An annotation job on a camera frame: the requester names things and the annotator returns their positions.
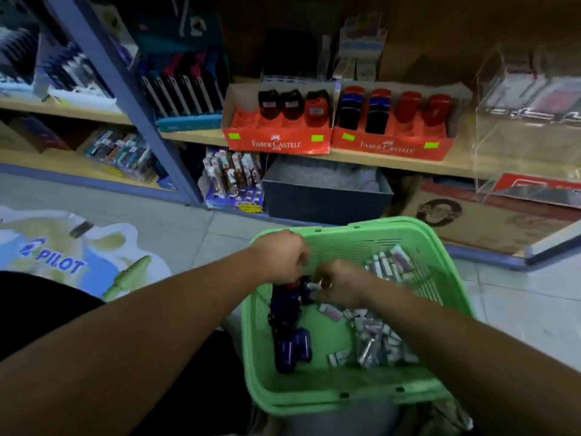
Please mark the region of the person's right hand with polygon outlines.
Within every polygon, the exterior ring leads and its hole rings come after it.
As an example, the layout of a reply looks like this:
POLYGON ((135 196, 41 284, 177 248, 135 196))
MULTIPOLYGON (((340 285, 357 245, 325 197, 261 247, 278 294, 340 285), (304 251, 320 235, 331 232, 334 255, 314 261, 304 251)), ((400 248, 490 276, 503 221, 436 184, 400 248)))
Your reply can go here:
POLYGON ((349 309, 369 307, 369 294, 377 277, 364 267, 346 260, 321 262, 317 267, 330 267, 332 286, 330 301, 325 304, 349 309))

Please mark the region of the person's left hand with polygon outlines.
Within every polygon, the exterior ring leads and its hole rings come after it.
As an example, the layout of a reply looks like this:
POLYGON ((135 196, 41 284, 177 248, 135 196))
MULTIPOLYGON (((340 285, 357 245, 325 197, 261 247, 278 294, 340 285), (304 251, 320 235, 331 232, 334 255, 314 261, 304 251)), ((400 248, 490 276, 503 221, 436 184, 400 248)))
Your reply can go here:
POLYGON ((287 284, 293 281, 293 251, 297 241, 306 241, 301 234, 283 229, 259 236, 250 246, 258 265, 260 283, 287 284))

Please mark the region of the person's right forearm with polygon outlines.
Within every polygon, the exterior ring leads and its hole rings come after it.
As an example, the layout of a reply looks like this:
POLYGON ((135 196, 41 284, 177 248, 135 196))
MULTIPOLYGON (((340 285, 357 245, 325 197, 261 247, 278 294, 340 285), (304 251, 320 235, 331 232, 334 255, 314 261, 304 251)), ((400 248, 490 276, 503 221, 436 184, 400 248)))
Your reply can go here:
POLYGON ((391 282, 369 278, 359 298, 403 338, 484 436, 581 436, 581 372, 391 282))

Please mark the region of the person's left forearm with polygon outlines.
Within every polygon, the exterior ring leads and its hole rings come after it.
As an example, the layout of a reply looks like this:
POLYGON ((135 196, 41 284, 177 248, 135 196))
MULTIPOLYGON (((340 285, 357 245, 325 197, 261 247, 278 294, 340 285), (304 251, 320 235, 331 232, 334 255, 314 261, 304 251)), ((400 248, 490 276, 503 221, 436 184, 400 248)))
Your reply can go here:
POLYGON ((195 351, 270 279, 244 249, 147 286, 0 363, 0 436, 127 436, 195 351))

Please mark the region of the dark blue sharpener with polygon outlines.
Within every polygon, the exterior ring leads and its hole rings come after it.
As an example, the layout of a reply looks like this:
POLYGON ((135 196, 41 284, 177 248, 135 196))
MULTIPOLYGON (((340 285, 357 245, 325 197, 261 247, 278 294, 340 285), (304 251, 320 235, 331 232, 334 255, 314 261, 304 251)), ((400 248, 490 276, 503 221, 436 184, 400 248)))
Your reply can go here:
POLYGON ((311 336, 307 329, 278 331, 273 339, 275 366, 279 373, 292 373, 299 362, 312 361, 311 336))
POLYGON ((287 335, 296 329, 301 309, 313 303, 309 276, 292 283, 272 286, 268 323, 275 335, 287 335))

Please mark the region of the dark blue storage box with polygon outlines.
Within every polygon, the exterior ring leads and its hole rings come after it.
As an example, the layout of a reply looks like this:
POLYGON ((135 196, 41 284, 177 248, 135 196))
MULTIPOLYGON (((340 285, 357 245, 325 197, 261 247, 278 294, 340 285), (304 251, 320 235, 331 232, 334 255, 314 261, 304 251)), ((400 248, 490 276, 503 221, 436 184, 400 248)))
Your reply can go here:
POLYGON ((263 177, 265 208, 273 218, 324 225, 344 226, 378 219, 390 207, 393 190, 381 170, 376 168, 381 185, 380 192, 333 190, 279 183, 265 179, 266 171, 263 177))

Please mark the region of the green plastic shopping basket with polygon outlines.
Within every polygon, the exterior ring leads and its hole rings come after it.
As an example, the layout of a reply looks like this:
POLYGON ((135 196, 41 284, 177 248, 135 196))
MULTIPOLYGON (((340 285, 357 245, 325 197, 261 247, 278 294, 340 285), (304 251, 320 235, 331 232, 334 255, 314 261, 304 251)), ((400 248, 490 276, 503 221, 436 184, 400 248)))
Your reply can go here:
MULTIPOLYGON (((392 217, 342 227, 292 227, 309 243, 307 274, 319 262, 335 259, 360 264, 374 254, 400 246, 409 256, 411 278, 405 282, 417 295, 475 317, 454 262, 435 231, 412 217, 392 217)), ((361 368, 357 363, 332 367, 329 355, 355 350, 354 328, 346 319, 334 322, 318 308, 303 309, 299 326, 311 336, 311 362, 292 373, 275 366, 274 341, 267 321, 272 285, 259 286, 242 303, 242 360, 246 387, 262 410, 295 416, 338 410, 350 402, 390 398, 397 405, 452 399, 452 394, 425 366, 401 363, 361 368)))

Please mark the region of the blue display box of pens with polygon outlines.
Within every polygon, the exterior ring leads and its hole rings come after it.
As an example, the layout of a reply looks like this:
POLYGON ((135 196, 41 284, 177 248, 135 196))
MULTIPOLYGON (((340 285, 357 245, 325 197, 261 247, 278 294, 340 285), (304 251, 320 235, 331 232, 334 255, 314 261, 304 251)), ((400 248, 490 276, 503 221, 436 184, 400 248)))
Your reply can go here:
POLYGON ((264 214, 265 161, 265 156, 258 152, 207 146, 198 183, 206 207, 264 214))

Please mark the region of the red cardboard display box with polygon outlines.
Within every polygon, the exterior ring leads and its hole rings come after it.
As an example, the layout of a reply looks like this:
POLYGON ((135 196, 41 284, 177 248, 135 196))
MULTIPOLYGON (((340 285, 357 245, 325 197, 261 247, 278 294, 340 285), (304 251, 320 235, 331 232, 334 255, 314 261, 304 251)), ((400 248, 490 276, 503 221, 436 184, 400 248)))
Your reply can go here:
POLYGON ((458 134, 460 118, 473 97, 469 88, 462 83, 429 86, 401 82, 344 81, 340 85, 340 91, 336 93, 337 107, 345 88, 349 86, 359 86, 365 89, 359 126, 356 131, 338 127, 336 125, 337 108, 331 147, 429 161, 444 160, 458 134), (375 89, 391 90, 390 115, 383 135, 369 134, 365 131, 369 99, 375 89), (395 118, 395 110, 402 93, 407 91, 419 92, 422 95, 422 101, 413 122, 402 125, 395 118), (449 94, 453 98, 453 107, 446 123, 427 127, 422 119, 422 112, 429 97, 433 94, 449 94))
POLYGON ((232 83, 227 89, 222 112, 224 138, 231 150, 240 152, 329 154, 335 116, 334 95, 335 86, 330 82, 232 83), (298 89, 304 100, 309 91, 328 91, 328 126, 308 127, 304 113, 297 121, 287 120, 282 112, 272 121, 265 120, 260 116, 258 92, 269 89, 276 89, 279 94, 298 89))

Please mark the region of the wooden shelf board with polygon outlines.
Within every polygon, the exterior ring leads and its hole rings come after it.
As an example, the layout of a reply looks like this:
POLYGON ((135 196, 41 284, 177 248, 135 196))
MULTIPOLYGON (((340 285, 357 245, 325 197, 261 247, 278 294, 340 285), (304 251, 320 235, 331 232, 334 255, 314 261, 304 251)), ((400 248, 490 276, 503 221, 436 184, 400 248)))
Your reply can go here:
MULTIPOLYGON (((0 96, 0 109, 12 111, 27 111, 49 116, 60 116, 77 120, 89 120, 97 123, 119 124, 130 126, 128 117, 121 113, 113 113, 98 109, 84 109, 69 105, 62 105, 54 99, 45 102, 30 102, 16 96, 0 96)), ((332 147, 330 154, 324 155, 325 160, 359 163, 369 166, 396 168, 419 173, 454 175, 458 177, 492 178, 497 168, 505 168, 512 173, 540 176, 551 180, 581 181, 581 167, 557 164, 539 160, 518 160, 512 164, 501 159, 480 155, 474 160, 471 149, 473 143, 474 117, 471 113, 464 113, 461 130, 452 148, 447 152, 443 161, 429 161, 406 157, 387 156, 377 153, 356 152, 332 147)), ((89 159, 72 151, 47 149, 43 153, 15 151, 0 147, 0 167, 7 169, 15 167, 17 172, 25 168, 25 175, 33 173, 54 173, 73 177, 74 184, 80 184, 81 179, 88 179, 90 183, 97 183, 98 187, 120 183, 134 187, 159 190, 153 183, 139 183, 121 175, 106 172, 100 164, 94 164, 89 159)))

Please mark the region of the brown cardboard box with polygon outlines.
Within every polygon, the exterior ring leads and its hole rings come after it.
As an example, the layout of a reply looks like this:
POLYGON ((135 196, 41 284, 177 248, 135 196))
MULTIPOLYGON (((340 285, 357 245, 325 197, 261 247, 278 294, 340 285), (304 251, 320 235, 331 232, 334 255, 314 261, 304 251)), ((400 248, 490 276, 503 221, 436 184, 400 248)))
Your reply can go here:
POLYGON ((412 177, 399 215, 424 222, 444 243, 524 256, 581 220, 581 209, 498 196, 480 202, 466 183, 412 177))

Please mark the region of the white and blue carton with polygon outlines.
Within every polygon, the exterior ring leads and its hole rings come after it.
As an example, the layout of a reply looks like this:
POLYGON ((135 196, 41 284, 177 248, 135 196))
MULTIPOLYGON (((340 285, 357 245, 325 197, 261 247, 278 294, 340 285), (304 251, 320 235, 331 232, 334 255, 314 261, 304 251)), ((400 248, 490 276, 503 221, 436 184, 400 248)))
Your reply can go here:
POLYGON ((332 80, 378 80, 388 33, 382 27, 382 17, 382 12, 361 12, 345 20, 339 31, 332 80))

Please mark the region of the printed floor sticker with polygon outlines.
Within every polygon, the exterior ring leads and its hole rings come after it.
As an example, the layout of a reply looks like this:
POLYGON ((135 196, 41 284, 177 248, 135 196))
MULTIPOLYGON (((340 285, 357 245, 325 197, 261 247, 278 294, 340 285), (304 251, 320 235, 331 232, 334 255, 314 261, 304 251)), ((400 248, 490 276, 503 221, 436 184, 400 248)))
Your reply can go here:
POLYGON ((47 278, 104 302, 172 276, 160 256, 138 246, 132 224, 99 227, 74 213, 1 205, 0 270, 47 278))

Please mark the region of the clear acrylic display case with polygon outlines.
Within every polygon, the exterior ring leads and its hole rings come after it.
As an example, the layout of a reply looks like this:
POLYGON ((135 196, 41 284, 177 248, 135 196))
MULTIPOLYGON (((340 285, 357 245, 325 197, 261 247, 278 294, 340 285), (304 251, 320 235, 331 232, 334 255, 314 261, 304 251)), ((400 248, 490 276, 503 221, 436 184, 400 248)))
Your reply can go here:
POLYGON ((581 42, 497 44, 476 81, 478 201, 581 210, 581 42))

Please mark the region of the blue metal shelf post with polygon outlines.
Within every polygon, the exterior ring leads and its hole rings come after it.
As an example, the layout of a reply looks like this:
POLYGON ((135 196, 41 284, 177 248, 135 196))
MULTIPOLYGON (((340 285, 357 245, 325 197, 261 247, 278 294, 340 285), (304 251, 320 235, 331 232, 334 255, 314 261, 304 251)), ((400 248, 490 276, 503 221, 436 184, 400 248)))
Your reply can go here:
POLYGON ((198 206, 202 195, 185 168, 178 149, 159 133, 154 113, 137 81, 119 56, 114 43, 86 0, 47 0, 57 19, 72 35, 102 76, 131 123, 145 137, 153 153, 178 187, 187 205, 198 206))

